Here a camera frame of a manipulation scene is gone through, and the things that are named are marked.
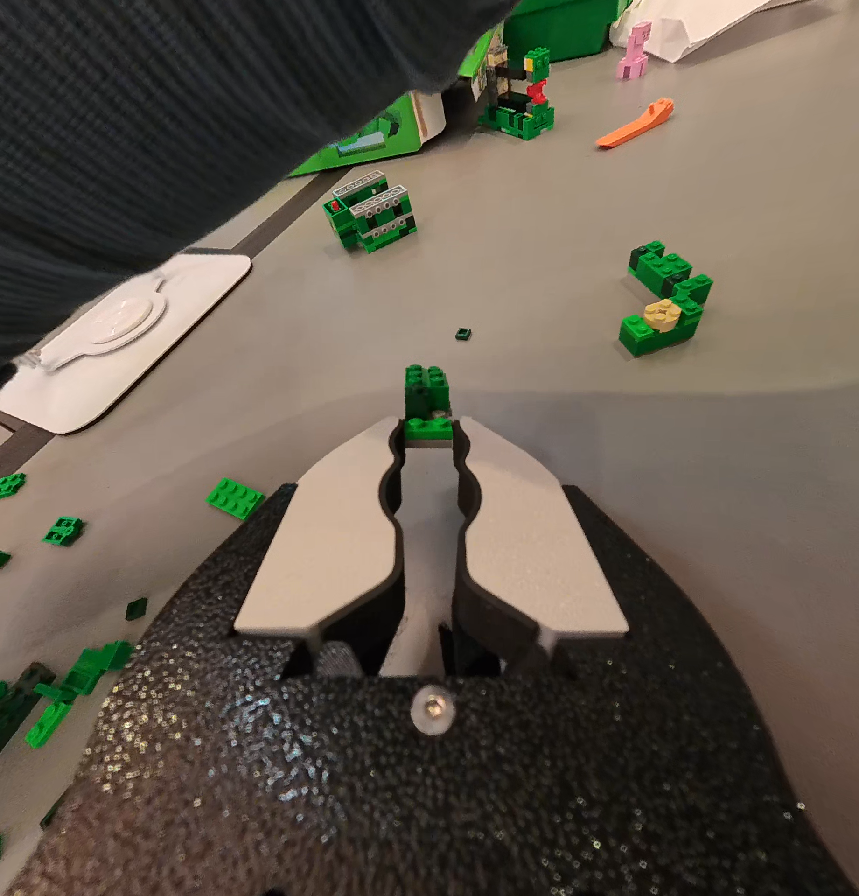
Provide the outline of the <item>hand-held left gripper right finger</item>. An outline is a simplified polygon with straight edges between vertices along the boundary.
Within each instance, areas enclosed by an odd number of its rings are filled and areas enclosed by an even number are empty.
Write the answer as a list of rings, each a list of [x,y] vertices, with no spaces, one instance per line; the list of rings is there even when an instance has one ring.
[[[454,428],[454,618],[489,651],[623,637],[625,615],[558,478],[470,417]]]

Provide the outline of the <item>small green brick assembly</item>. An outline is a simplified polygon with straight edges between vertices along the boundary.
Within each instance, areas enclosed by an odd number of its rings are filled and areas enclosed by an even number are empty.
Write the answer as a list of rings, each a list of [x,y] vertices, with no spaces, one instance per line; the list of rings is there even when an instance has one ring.
[[[454,439],[449,384],[436,365],[410,364],[405,369],[404,435],[409,443],[430,446]]]

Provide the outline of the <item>grey desk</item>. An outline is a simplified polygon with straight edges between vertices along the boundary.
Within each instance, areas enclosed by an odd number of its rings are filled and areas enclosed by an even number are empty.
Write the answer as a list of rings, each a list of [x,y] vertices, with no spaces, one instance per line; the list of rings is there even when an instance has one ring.
[[[534,142],[388,165],[413,242],[347,255],[308,209],[118,409],[28,459],[0,502],[0,680],[153,639],[0,756],[0,894],[859,890],[859,2],[613,67],[558,65]],[[659,98],[666,123],[595,147]],[[632,357],[653,240],[714,285],[690,341]],[[419,682],[260,676],[289,648],[218,611],[283,501],[244,525],[205,502],[398,413],[413,362],[592,501],[618,597],[661,628],[454,682],[437,738]],[[59,517],[70,546],[42,542]]]

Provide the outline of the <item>green brick build with figure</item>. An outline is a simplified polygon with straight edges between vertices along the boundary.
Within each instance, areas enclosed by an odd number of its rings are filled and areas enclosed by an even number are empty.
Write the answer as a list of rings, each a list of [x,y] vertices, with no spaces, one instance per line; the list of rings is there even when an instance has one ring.
[[[549,50],[527,51],[520,69],[509,64],[507,47],[500,45],[487,52],[485,62],[487,104],[480,114],[479,126],[522,140],[532,140],[551,130],[555,109],[545,94]]]

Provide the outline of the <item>white stand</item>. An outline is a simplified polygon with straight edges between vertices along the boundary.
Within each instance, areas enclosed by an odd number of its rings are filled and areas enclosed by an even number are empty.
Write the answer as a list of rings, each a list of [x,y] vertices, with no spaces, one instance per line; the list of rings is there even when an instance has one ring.
[[[162,289],[167,280],[158,272],[116,287],[42,348],[29,352],[26,362],[54,374],[81,358],[105,356],[130,345],[164,316],[168,299]]]

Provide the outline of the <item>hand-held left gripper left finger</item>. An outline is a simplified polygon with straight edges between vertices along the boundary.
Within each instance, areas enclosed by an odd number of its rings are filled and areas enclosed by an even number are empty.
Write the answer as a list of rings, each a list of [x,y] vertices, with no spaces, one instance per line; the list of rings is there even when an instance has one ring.
[[[234,621],[234,632],[342,640],[368,648],[389,639],[403,611],[402,421],[386,417],[311,467]]]

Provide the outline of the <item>orange brick separator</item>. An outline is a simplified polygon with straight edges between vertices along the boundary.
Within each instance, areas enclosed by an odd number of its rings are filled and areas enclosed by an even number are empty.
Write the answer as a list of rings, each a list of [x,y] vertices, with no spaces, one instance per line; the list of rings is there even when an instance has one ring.
[[[659,98],[647,106],[635,120],[598,138],[595,141],[595,147],[600,150],[611,150],[630,140],[634,140],[642,134],[665,124],[672,116],[674,109],[674,100],[671,98]]]

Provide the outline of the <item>green stepped brick build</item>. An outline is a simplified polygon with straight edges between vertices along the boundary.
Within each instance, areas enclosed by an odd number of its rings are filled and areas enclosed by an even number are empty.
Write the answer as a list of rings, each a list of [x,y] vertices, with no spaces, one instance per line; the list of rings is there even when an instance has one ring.
[[[703,319],[713,279],[693,273],[691,263],[659,240],[635,247],[627,272],[652,297],[641,313],[620,324],[618,341],[630,355],[642,357],[690,341]]]

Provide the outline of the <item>green two-by-four brick plate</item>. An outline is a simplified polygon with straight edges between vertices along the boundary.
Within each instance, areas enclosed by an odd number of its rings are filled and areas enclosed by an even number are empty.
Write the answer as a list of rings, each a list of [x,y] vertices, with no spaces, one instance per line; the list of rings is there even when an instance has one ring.
[[[247,521],[262,505],[265,494],[244,486],[229,477],[222,477],[211,489],[206,502],[239,521]]]

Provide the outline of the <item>green build with grey beams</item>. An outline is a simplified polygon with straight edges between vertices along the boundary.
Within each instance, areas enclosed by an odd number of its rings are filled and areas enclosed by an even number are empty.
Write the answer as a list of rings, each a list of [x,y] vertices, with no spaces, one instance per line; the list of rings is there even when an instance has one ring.
[[[345,249],[376,252],[417,231],[408,189],[378,169],[334,189],[323,211]]]

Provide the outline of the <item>green plastic bin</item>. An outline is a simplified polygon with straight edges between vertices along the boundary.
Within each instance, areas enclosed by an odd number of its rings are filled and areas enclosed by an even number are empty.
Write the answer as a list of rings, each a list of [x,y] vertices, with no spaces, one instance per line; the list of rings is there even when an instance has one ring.
[[[596,55],[631,1],[523,1],[503,26],[510,59],[547,48],[551,62]]]

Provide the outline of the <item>pile of green brick pieces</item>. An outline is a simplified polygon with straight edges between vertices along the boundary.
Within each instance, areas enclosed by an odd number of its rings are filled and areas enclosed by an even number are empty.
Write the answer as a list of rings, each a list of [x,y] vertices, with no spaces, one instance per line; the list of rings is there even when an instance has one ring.
[[[60,680],[46,666],[33,662],[13,682],[0,681],[0,754],[32,714],[40,700],[47,706],[25,735],[25,742],[38,749],[46,745],[79,698],[92,694],[107,673],[120,671],[134,645],[115,641],[99,649],[87,648]]]

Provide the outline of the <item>pink brick figure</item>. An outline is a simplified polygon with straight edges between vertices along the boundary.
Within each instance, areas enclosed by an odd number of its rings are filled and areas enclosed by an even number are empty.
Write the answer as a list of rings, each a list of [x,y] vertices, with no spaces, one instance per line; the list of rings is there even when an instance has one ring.
[[[615,78],[625,82],[642,77],[649,60],[645,52],[645,45],[650,37],[651,21],[640,21],[631,28],[625,45],[625,55],[619,61]]]

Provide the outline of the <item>person's right forearm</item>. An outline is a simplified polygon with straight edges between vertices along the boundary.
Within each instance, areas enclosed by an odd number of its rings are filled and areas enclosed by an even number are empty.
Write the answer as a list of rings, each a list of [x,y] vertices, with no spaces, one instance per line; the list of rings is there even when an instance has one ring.
[[[81,305],[446,89],[515,6],[0,1],[0,391]]]

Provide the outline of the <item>green cardboard box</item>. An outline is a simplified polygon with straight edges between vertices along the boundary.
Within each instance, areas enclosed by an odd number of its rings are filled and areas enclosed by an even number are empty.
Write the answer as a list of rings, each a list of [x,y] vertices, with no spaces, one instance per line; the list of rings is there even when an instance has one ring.
[[[488,53],[502,42],[500,23],[479,38],[446,90],[406,93],[354,134],[316,152],[290,177],[417,153],[440,135],[446,140],[465,138],[477,126],[487,99]]]

